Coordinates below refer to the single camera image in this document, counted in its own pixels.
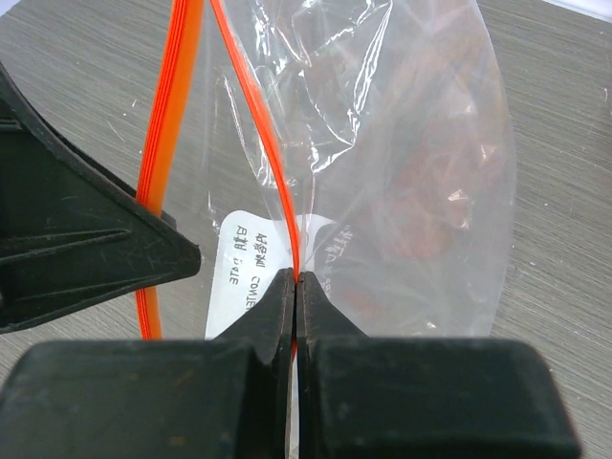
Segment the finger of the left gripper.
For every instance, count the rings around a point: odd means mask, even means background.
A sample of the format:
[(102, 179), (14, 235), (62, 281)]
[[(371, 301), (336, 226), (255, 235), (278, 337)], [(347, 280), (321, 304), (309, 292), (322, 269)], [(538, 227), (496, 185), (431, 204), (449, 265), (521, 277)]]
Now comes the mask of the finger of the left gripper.
[(1, 72), (1, 331), (199, 272), (197, 245), (58, 133)]

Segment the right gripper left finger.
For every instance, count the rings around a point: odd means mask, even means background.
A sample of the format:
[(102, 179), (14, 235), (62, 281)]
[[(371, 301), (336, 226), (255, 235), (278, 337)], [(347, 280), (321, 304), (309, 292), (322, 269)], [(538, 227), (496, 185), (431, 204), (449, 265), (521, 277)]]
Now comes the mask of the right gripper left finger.
[(294, 312), (294, 271), (281, 269), (256, 304), (217, 338), (246, 339), (264, 365), (288, 368), (293, 353)]

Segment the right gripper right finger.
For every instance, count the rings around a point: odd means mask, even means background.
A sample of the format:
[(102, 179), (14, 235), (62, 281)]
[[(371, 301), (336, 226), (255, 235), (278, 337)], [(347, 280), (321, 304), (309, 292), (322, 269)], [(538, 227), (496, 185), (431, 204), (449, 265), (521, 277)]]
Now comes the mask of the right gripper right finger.
[(296, 287), (297, 350), (308, 351), (318, 339), (339, 337), (366, 334), (329, 300), (314, 273), (302, 273)]

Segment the clear orange zip top bag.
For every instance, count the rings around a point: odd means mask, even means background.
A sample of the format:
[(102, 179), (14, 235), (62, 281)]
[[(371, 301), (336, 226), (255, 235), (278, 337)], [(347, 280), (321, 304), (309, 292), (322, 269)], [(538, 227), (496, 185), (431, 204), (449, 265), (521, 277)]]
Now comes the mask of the clear orange zip top bag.
[(515, 148), (473, 1), (176, 1), (137, 198), (201, 250), (183, 314), (213, 339), (310, 272), (374, 336), (485, 336)]

